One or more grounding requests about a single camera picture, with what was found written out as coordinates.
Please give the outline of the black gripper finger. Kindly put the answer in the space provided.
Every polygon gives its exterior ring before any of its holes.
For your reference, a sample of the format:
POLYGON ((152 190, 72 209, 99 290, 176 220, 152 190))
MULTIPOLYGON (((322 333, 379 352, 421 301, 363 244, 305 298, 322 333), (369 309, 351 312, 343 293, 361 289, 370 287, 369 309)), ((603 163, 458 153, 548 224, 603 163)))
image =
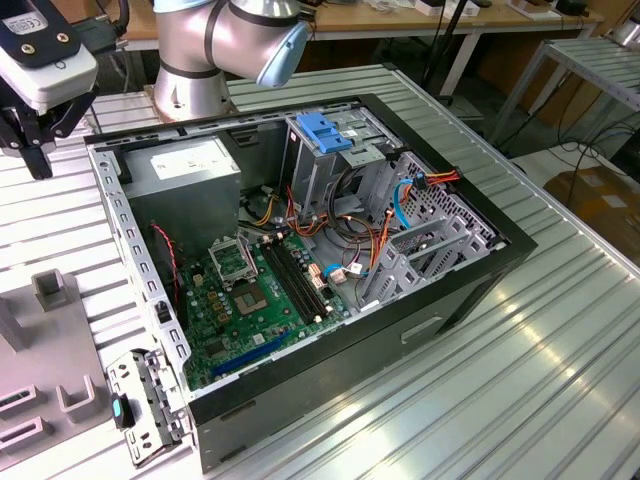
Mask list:
POLYGON ((55 139, 67 138, 72 133, 96 96, 97 90, 91 89, 38 117, 38 134, 35 139, 39 141, 38 148, 42 157, 42 166, 39 168, 41 178, 52 176, 49 154, 55 149, 55 139))
POLYGON ((1 151, 8 157, 20 157, 31 176, 38 178, 38 149, 29 142, 11 109, 1 109, 1 151))

